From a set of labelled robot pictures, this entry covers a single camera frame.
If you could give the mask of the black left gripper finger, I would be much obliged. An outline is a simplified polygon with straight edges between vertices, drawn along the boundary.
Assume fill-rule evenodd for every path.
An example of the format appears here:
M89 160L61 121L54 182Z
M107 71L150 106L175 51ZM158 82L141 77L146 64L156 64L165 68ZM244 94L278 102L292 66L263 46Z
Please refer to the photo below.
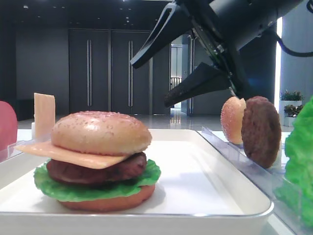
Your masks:
M130 60L131 65L138 69L149 61L157 52L170 44L177 37L192 32L193 1L173 1L168 3L154 29L137 54Z

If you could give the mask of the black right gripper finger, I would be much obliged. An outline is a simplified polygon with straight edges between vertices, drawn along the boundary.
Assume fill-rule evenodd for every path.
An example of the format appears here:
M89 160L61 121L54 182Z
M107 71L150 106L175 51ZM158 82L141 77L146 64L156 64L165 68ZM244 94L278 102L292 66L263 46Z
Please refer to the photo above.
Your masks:
M187 78L168 92L164 98L164 105L169 108L189 98L226 90L230 86L227 73L202 62Z

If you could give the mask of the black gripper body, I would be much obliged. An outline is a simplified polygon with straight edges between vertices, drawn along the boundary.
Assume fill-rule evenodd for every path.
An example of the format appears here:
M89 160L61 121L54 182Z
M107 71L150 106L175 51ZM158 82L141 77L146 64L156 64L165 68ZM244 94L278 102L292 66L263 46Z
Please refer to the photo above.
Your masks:
M269 28L290 12L298 0L177 0L193 1L193 32L210 55L213 67L228 74L228 88L239 98L258 93L249 84L239 58L239 50L263 34L277 41L291 56L307 57L286 47L276 32Z

